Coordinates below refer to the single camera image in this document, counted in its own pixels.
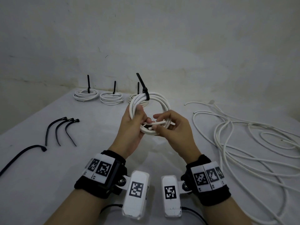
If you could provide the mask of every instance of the white table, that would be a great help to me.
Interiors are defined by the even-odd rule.
[[[106,150],[113,142],[121,117],[128,105],[128,94],[124,94],[125,102],[116,106],[107,106],[100,99],[78,102],[73,99],[73,90],[51,103],[41,111],[21,122],[0,136],[0,169],[2,169],[17,153],[24,148],[40,144],[44,145],[47,126],[54,120],[67,116],[79,118],[68,128],[69,134],[77,143],[75,147],[66,136],[63,125],[58,137],[61,147],[55,140],[55,126],[50,129],[47,151],[39,148],[24,153],[0,178],[0,224],[43,224],[56,210],[62,201],[73,190],[76,180],[96,153]],[[219,161],[217,149],[208,143],[193,126],[192,113],[196,110],[209,110],[199,104],[183,106],[187,101],[170,100],[171,108],[189,119],[196,144],[200,151],[211,160]],[[300,134],[300,123],[280,114],[249,110],[243,107],[220,106],[225,112],[240,118],[262,121],[279,128]],[[158,102],[150,101],[145,107],[148,116],[161,112]],[[219,122],[208,115],[198,116],[197,124],[212,137],[212,131]],[[230,140],[235,145],[261,157],[287,162],[299,166],[299,160],[281,157],[260,146],[250,138],[244,126],[237,127]],[[151,177],[147,211],[141,221],[122,216],[120,208],[111,208],[104,213],[99,224],[201,224],[201,220],[188,212],[181,218],[165,218],[160,177],[176,175],[178,180],[185,172],[184,161],[175,153],[167,141],[157,136],[145,135],[137,150],[126,162],[128,173],[133,170],[148,172]],[[282,189],[250,176],[239,168],[233,170],[249,188],[274,210],[278,210],[283,200]],[[254,202],[224,170],[228,186],[238,204],[252,215],[268,219],[268,215]],[[286,184],[300,189],[300,178],[285,179]],[[300,221],[300,194],[290,192],[289,207],[284,217],[286,224],[298,224]],[[113,196],[109,203],[122,203],[125,196]],[[199,203],[192,195],[181,195],[181,205],[200,212]]]

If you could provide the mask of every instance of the hand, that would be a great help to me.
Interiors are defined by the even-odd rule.
[[[157,122],[170,118],[175,125],[170,125],[168,129],[161,125],[153,125],[152,128],[159,133],[159,136],[165,137],[171,147],[185,160],[191,163],[198,160],[201,155],[197,148],[193,132],[189,121],[173,110],[168,110],[162,114],[153,115]]]
[[[140,124],[143,122],[151,123],[151,118],[147,117],[142,105],[137,105],[134,118],[131,120],[129,115],[129,105],[122,117],[118,134],[108,150],[114,151],[127,159],[139,145],[143,132],[140,132]]]

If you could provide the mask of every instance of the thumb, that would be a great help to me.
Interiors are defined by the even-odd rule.
[[[143,120],[144,114],[145,112],[143,106],[139,104],[137,105],[137,109],[135,110],[135,115],[132,120],[140,125],[141,121]]]
[[[152,128],[155,132],[159,133],[160,136],[168,138],[170,136],[171,130],[166,129],[161,125],[152,125]]]

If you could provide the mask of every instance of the person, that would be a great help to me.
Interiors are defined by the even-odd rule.
[[[195,144],[192,129],[186,118],[173,110],[155,114],[153,118],[157,119],[157,122],[170,118],[175,123],[168,129],[159,125],[153,125],[153,129],[159,133],[159,136],[167,139],[187,164],[199,158],[201,152]],[[143,107],[137,106],[135,117],[131,120],[128,106],[122,117],[118,134],[108,150],[127,159],[136,150],[144,135],[140,132],[140,124],[143,122],[152,122]],[[44,225],[93,225],[105,204],[104,199],[95,197],[83,189],[74,189]],[[213,206],[204,206],[204,215],[209,225],[251,225],[250,218],[232,197]]]

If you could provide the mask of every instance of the white cable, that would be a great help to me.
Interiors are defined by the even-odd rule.
[[[167,99],[156,92],[149,92],[149,98],[151,100],[155,100],[157,102],[159,102],[161,104],[161,107],[163,108],[163,113],[170,110],[170,105],[169,102],[167,101]],[[135,96],[132,101],[130,102],[129,105],[129,114],[131,119],[133,119],[134,114],[135,114],[135,110],[137,108],[138,104],[141,104],[142,102],[146,101],[147,97],[145,93],[142,94],[138,94],[137,96]],[[165,121],[160,121],[160,122],[152,122],[152,123],[143,123],[144,125],[163,125],[163,127],[168,128],[171,124],[171,120],[167,119]],[[150,128],[145,128],[143,125],[140,126],[140,130],[141,132],[148,134],[148,135],[158,135],[157,132],[155,132],[154,130],[152,130],[152,127]]]
[[[235,180],[240,184],[240,186],[249,194],[251,195],[255,200],[257,200],[268,212],[270,212],[270,214],[273,215],[274,219],[270,220],[270,221],[265,221],[265,220],[261,220],[261,219],[258,219],[250,214],[248,214],[247,212],[245,212],[245,214],[247,216],[249,216],[254,222],[257,222],[259,224],[263,224],[263,225],[272,225],[272,224],[276,224],[277,222],[282,224],[282,225],[285,225],[285,223],[283,223],[282,221],[282,217],[284,216],[286,210],[287,210],[287,204],[288,204],[288,200],[289,200],[289,193],[288,193],[288,189],[290,190],[293,190],[293,191],[296,191],[298,193],[300,193],[300,190],[297,190],[295,188],[292,188],[290,186],[287,186],[285,185],[285,183],[283,182],[283,180],[281,179],[281,177],[296,177],[296,176],[299,176],[300,175],[300,167],[297,167],[297,166],[293,166],[293,165],[289,165],[287,163],[283,163],[283,162],[277,162],[277,161],[272,161],[272,160],[267,160],[267,159],[259,159],[257,158],[256,156],[250,154],[249,152],[247,151],[244,151],[240,148],[237,148],[237,147],[234,147],[234,146],[230,146],[228,145],[228,141],[234,131],[234,123],[243,123],[243,124],[246,124],[246,126],[248,127],[248,130],[251,134],[251,136],[253,137],[253,139],[255,139],[255,141],[257,141],[260,145],[264,146],[265,148],[269,149],[270,151],[272,152],[275,152],[279,155],[282,155],[282,156],[285,156],[285,157],[288,157],[288,158],[294,158],[294,159],[299,159],[300,156],[291,156],[291,155],[287,155],[287,154],[283,154],[283,153],[280,153],[274,149],[272,149],[271,147],[269,147],[268,145],[264,144],[263,142],[259,141],[258,138],[256,136],[254,136],[253,132],[251,131],[251,127],[252,126],[258,126],[258,127],[262,127],[262,128],[265,128],[265,129],[270,129],[270,130],[273,130],[275,132],[277,132],[278,134],[275,134],[275,133],[272,133],[272,132],[260,132],[260,137],[262,138],[262,140],[264,140],[265,142],[275,146],[275,147],[278,147],[278,148],[282,148],[282,149],[287,149],[287,150],[291,150],[291,149],[295,149],[295,148],[300,148],[300,145],[293,139],[291,138],[290,136],[288,136],[287,134],[285,133],[288,133],[288,134],[291,134],[291,135],[294,135],[294,136],[297,136],[297,137],[300,137],[296,134],[293,134],[291,132],[287,132],[285,130],[282,130],[282,129],[279,129],[279,128],[276,128],[274,126],[271,126],[271,125],[268,125],[268,124],[264,124],[264,123],[259,123],[259,122],[252,122],[252,121],[247,121],[247,120],[242,120],[242,119],[238,119],[238,118],[235,118],[235,117],[232,117],[232,116],[229,116],[227,114],[225,114],[217,105],[211,105],[211,104],[207,104],[207,103],[203,103],[203,102],[187,102],[185,105],[189,104],[189,103],[199,103],[199,104],[203,104],[203,105],[206,105],[206,106],[210,106],[214,109],[216,109],[219,113],[221,113],[222,115],[220,114],[217,114],[217,113],[214,113],[214,112],[211,112],[211,111],[196,111],[194,112],[194,115],[193,115],[193,123],[196,127],[196,129],[198,130],[198,132],[207,140],[209,141],[211,144],[213,144],[214,146],[216,146],[218,149],[219,149],[219,157],[220,157],[220,168],[221,170],[223,170],[223,161],[225,161],[225,165],[227,166],[228,170],[230,171],[230,173],[233,175],[233,177],[235,178]],[[195,116],[198,115],[198,114],[209,114],[209,115],[214,115],[216,117],[219,117],[222,122],[220,124],[218,124],[216,127],[215,127],[215,130],[214,130],[214,134],[213,134],[213,137],[214,137],[214,140],[210,140],[207,136],[204,135],[204,133],[200,130],[200,128],[196,125],[195,123]],[[227,126],[231,126],[231,132],[229,134],[229,136],[227,137],[227,139],[225,140],[225,143],[221,143],[220,142],[220,135],[222,133],[222,130],[224,130]],[[291,147],[284,147],[284,146],[281,146],[281,145],[278,145],[278,144],[275,144],[275,143],[272,143],[270,142],[269,140],[265,139],[263,137],[264,134],[269,134],[269,135],[272,135],[272,136],[275,136],[275,137],[278,137],[280,138],[282,141],[288,143],[291,145]],[[227,151],[227,148],[233,148],[237,151],[240,151],[248,156],[243,156],[243,155],[240,155],[240,154],[237,154],[237,153],[234,153],[232,151]],[[254,160],[254,161],[257,161],[257,162],[260,162],[264,167],[266,167],[270,172],[267,172],[267,171],[264,171],[264,170],[259,170],[257,168],[254,168],[254,167],[251,167],[249,165],[246,165],[245,163],[243,163],[242,161],[240,161],[239,159],[237,159],[236,157],[239,157],[239,158],[243,158],[243,159],[248,159],[248,160]],[[280,187],[282,187],[283,189],[283,193],[284,193],[284,200],[283,200],[283,205],[281,206],[279,212],[275,213],[273,212],[265,203],[263,203],[258,197],[256,197],[240,180],[239,178],[233,173],[229,163],[228,163],[228,160],[229,159],[231,162],[233,162],[234,164],[238,165],[239,167],[241,167],[242,169],[248,171],[250,174],[260,178],[260,179],[263,179],[267,182],[270,182],[270,183],[273,183],[275,185],[279,185]],[[269,167],[266,163],[273,163],[273,164],[277,164],[277,165],[282,165],[282,166],[286,166],[286,167],[290,167],[290,168],[293,168],[295,170],[298,170],[298,173],[296,174],[277,174],[275,173],[271,167]],[[273,181],[273,180],[270,180],[268,178],[265,178],[257,173],[263,173],[263,174],[266,174],[266,175],[271,175],[271,176],[274,176],[278,182],[276,181]]]
[[[138,94],[131,94],[131,95],[129,96],[128,103],[130,103],[130,102],[132,101],[132,99],[133,99],[136,95],[138,95]],[[145,100],[145,101],[141,102],[140,104],[141,104],[143,107],[145,107],[145,106],[148,105],[148,103],[149,103],[149,101]]]
[[[100,98],[101,102],[110,106],[124,102],[122,94],[118,92],[115,92],[114,94],[112,92],[103,92],[100,94]]]
[[[76,91],[75,94],[73,95],[73,98],[78,101],[85,102],[97,98],[98,96],[99,96],[99,92],[95,89],[90,88],[90,93],[88,93],[87,89]]]

